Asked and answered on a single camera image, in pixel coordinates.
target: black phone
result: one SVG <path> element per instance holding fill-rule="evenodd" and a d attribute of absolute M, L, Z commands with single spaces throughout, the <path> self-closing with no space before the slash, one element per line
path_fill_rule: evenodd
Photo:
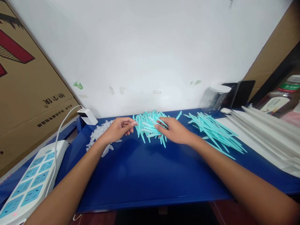
<path fill-rule="evenodd" d="M 242 106 L 245 106 L 248 102 L 254 85 L 255 80 L 238 82 L 230 108 L 240 109 Z"/>
<path fill-rule="evenodd" d="M 234 95 L 235 95 L 235 89 L 237 87 L 237 83 L 224 83 L 223 86 L 227 86 L 231 88 L 231 91 L 227 94 L 226 98 L 224 99 L 221 108 L 230 108 Z"/>

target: white wall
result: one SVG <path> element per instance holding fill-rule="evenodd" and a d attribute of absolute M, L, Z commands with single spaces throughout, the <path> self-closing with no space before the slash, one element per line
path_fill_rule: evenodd
<path fill-rule="evenodd" d="M 7 1 L 97 117 L 199 107 L 211 84 L 245 76 L 292 2 Z"/>

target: cardboard box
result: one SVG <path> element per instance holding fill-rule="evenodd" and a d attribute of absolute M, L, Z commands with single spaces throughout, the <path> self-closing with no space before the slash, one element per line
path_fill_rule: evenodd
<path fill-rule="evenodd" d="M 293 1 L 244 78 L 244 80 L 256 81 L 249 100 L 262 87 L 299 41 L 300 2 Z"/>
<path fill-rule="evenodd" d="M 0 1 L 0 96 L 1 177 L 55 133 L 70 109 L 78 105 L 3 0 Z"/>

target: hand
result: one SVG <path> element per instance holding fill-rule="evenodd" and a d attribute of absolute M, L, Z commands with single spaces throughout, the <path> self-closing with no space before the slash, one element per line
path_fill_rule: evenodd
<path fill-rule="evenodd" d="M 137 125 L 130 117 L 118 117 L 109 128 L 100 136 L 99 139 L 106 142 L 107 144 L 119 140 L 124 134 L 130 135 L 133 133 L 133 127 Z"/>
<path fill-rule="evenodd" d="M 157 122 L 162 126 L 158 124 L 155 124 L 154 126 L 160 133 L 178 144 L 189 144 L 193 133 L 188 131 L 188 129 L 186 129 L 178 120 L 172 117 L 160 117 L 159 119 L 164 121 L 169 127 L 168 130 L 163 128 L 162 126 L 164 126 L 164 124 L 158 120 Z"/>

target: power strip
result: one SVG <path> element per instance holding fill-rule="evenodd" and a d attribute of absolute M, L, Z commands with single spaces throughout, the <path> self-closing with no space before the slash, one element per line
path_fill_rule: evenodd
<path fill-rule="evenodd" d="M 1 225 L 23 224 L 46 197 L 47 189 L 53 189 L 55 178 L 69 143 L 57 142 L 57 165 L 54 171 L 55 143 L 43 147 L 35 156 L 23 177 L 0 211 Z"/>

